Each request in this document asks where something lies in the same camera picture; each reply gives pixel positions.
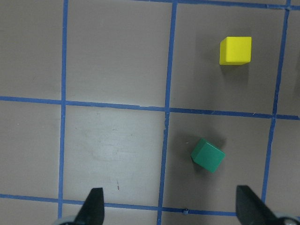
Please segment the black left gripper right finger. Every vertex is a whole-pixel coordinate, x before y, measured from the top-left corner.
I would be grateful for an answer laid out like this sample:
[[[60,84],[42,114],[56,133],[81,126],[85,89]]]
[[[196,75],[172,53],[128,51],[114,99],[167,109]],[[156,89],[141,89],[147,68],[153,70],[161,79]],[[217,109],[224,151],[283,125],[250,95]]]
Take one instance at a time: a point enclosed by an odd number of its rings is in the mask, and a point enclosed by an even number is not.
[[[284,225],[246,185],[236,187],[236,216],[242,225]]]

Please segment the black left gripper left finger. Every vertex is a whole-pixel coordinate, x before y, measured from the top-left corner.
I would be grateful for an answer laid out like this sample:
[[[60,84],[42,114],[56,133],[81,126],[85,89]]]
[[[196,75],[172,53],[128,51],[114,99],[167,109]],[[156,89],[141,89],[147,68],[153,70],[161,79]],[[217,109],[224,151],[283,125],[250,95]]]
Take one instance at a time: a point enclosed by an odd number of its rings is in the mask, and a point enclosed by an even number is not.
[[[75,225],[102,225],[105,218],[104,192],[93,188],[74,219]]]

